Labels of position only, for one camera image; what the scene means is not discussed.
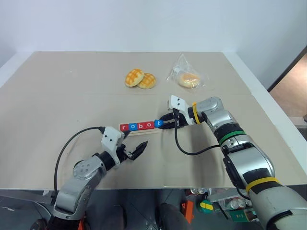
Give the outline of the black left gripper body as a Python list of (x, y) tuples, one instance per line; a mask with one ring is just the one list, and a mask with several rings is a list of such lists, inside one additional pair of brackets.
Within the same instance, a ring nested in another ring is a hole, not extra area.
[(126, 145), (121, 144), (116, 150), (119, 161), (125, 161), (126, 159), (133, 160), (133, 154), (131, 151), (126, 150)]

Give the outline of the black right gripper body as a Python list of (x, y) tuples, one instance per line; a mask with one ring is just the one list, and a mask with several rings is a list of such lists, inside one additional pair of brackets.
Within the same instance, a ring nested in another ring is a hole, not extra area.
[(179, 110), (173, 110), (174, 128), (182, 128), (188, 126), (184, 115)]

